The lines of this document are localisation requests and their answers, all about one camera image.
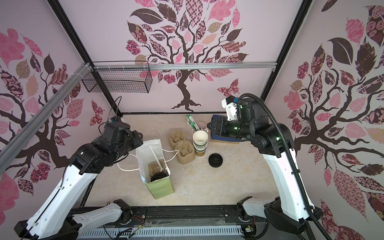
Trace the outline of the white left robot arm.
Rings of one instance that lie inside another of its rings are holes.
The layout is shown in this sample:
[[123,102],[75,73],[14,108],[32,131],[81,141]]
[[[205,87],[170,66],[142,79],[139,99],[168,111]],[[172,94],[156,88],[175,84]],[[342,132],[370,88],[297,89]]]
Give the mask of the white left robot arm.
[[115,200],[99,209],[72,215],[74,204],[105,167],[143,145],[143,135],[131,131],[130,125],[112,122],[105,125],[101,136],[73,154],[61,181],[41,208],[28,220],[20,221],[14,230],[28,240],[76,240],[83,234],[109,223],[126,225],[132,209],[123,200]]

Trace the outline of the single white straw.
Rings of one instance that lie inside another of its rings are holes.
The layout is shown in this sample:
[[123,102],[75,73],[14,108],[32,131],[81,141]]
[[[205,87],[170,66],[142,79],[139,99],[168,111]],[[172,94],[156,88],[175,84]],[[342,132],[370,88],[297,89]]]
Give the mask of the single white straw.
[[156,160],[156,162],[157,162],[157,164],[158,164],[158,166],[160,168],[160,172],[162,172],[163,171],[163,167],[162,167],[161,163],[159,162],[159,160],[158,160],[158,158],[157,158],[157,156],[156,156],[156,154],[155,154],[155,152],[154,152],[154,150],[152,149],[151,146],[150,146],[150,150],[151,150],[151,152],[152,152],[152,154],[153,154],[153,156],[154,156],[154,158],[155,158],[155,160]]

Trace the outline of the white paper takeout bag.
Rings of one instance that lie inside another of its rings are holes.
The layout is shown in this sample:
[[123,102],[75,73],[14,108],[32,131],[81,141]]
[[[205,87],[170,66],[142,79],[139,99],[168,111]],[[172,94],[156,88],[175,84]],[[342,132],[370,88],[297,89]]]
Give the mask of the white paper takeout bag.
[[171,171],[160,140],[145,141],[135,149],[142,182],[155,199],[173,194]]

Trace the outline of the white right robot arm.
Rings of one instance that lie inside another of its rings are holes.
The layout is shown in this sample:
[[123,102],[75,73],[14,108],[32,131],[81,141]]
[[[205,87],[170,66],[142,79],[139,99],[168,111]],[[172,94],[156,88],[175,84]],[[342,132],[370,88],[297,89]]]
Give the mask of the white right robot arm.
[[269,226],[297,235],[303,240],[315,236],[309,222],[319,223],[323,212],[310,200],[297,166],[294,141],[290,130],[279,124],[264,101],[252,94],[239,98],[229,96],[222,100],[227,117],[218,117],[208,123],[212,134],[250,142],[268,164],[279,196],[273,200],[247,197],[238,202],[242,221],[265,222],[261,233],[256,227],[242,228],[247,240],[261,238]]

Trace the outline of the single cardboard cup carrier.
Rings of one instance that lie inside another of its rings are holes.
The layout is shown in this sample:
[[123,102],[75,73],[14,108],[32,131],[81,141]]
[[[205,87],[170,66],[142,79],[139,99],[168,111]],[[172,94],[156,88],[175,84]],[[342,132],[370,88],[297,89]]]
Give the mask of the single cardboard cup carrier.
[[[159,160],[159,162],[161,163],[162,167],[163,167],[163,172],[167,172],[168,173],[168,170],[167,170],[167,167],[165,166],[165,161],[164,160]],[[153,161],[149,164],[149,174],[150,174],[150,177],[152,177],[155,173],[158,173],[160,172],[160,168],[157,164],[156,161]]]

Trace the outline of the black cup lid stack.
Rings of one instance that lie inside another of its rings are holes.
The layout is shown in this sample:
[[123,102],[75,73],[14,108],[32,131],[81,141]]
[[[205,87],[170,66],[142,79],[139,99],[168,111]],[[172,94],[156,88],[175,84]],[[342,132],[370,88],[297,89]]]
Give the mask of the black cup lid stack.
[[223,164],[223,157],[220,154],[214,153],[209,156],[209,165],[213,168],[218,168]]

